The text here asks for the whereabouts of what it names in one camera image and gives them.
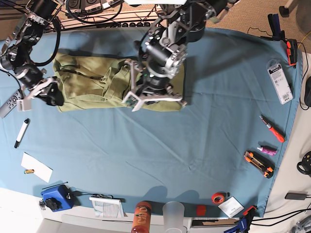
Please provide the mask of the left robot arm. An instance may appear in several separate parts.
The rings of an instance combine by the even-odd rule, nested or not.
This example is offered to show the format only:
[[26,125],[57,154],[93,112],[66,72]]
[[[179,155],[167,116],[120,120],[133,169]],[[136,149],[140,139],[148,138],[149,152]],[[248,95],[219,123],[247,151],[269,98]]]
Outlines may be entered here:
[[138,111],[161,101],[187,102],[175,93],[172,79],[187,56],[188,43],[200,40],[206,21],[220,22],[237,3],[235,0],[188,0],[183,5],[162,5],[164,11],[140,41],[135,41],[138,57],[128,59],[131,89],[123,103]]

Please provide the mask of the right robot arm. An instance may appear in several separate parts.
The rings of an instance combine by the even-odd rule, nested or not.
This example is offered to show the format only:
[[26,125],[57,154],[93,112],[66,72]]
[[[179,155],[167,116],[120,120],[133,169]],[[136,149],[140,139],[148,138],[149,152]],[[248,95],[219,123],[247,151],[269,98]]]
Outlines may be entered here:
[[[42,67],[56,57],[59,49],[61,24],[57,14],[64,5],[63,0],[30,0],[25,6],[26,12],[5,40],[0,51],[0,69],[19,80],[33,97],[43,100],[50,106],[62,106],[64,97],[58,89],[54,77],[45,79]],[[41,63],[31,60],[30,54],[41,39],[46,28],[52,24],[56,30],[56,43],[51,57]]]

